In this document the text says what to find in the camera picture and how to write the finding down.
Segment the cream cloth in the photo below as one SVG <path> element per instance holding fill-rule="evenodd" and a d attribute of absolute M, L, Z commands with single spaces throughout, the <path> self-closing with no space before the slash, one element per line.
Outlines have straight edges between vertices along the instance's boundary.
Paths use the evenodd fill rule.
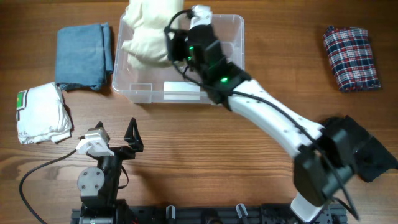
<path fill-rule="evenodd" d="M 164 28 L 183 9 L 184 0 L 130 0 L 123 21 L 133 30 L 122 49 L 135 69 L 166 68 L 171 63 Z"/>

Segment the red blue plaid cloth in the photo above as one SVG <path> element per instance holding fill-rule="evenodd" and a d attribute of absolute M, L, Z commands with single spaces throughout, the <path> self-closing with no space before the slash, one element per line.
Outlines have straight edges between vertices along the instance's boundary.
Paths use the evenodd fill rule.
<path fill-rule="evenodd" d="M 323 46 L 340 92 L 381 88 L 368 30 L 329 26 L 323 35 Z"/>

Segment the black cloth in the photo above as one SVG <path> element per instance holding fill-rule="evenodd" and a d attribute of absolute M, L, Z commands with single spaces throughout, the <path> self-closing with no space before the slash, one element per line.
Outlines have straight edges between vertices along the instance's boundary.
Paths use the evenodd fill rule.
<path fill-rule="evenodd" d="M 370 183 L 389 169 L 397 169 L 397 159 L 353 118 L 331 117 L 322 125 L 335 144 L 333 160 L 351 166 L 361 180 Z"/>

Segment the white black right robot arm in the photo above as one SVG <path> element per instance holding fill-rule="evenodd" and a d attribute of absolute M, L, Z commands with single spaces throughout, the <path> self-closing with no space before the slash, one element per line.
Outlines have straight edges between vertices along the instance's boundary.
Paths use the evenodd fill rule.
<path fill-rule="evenodd" d="M 263 89 L 258 81 L 227 61 L 211 24 L 189 30 L 164 29 L 169 60 L 173 66 L 185 62 L 199 74 L 193 83 L 205 89 L 209 99 L 248 119 L 277 141 L 294 161 L 297 196 L 290 209 L 308 223 L 335 200 L 342 190 L 354 217 L 358 213 L 345 187 L 356 173 L 352 143 L 338 118 L 328 126 L 307 120 Z"/>

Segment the clear plastic storage container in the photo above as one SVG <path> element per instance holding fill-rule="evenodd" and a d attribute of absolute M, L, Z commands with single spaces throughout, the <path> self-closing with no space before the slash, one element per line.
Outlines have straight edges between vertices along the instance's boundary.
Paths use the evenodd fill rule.
<path fill-rule="evenodd" d="M 243 17 L 237 14 L 214 14 L 212 23 L 229 61 L 245 69 Z M 205 91 L 183 79 L 174 68 L 137 70 L 128 63 L 122 44 L 131 40 L 133 29 L 120 19 L 114 63 L 113 90 L 131 102 L 139 103 L 201 103 L 211 104 Z"/>

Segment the white folded t-shirt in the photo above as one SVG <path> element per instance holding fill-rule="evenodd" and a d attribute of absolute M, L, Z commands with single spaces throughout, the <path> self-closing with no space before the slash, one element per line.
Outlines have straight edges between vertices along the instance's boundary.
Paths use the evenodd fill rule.
<path fill-rule="evenodd" d="M 16 120 L 21 144 L 58 143 L 71 136 L 72 121 L 54 82 L 17 94 Z"/>

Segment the blue denim folded cloth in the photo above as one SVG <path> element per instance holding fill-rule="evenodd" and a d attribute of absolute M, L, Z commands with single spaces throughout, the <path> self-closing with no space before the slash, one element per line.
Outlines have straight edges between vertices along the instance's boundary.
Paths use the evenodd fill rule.
<path fill-rule="evenodd" d="M 55 84 L 61 90 L 99 91 L 113 70 L 107 22 L 64 27 L 57 32 Z"/>

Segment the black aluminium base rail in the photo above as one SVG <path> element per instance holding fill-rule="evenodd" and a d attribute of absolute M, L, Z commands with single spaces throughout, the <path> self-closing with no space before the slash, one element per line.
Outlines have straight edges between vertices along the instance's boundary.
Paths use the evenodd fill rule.
<path fill-rule="evenodd" d="M 231 207 L 130 207 L 137 217 L 131 223 L 205 223 L 206 219 L 219 218 L 221 223 L 304 223 L 297 218 L 289 204 L 262 204 L 246 206 L 244 214 L 238 214 L 238 206 Z M 339 204 L 330 204 L 308 223 L 347 224 L 346 209 Z"/>

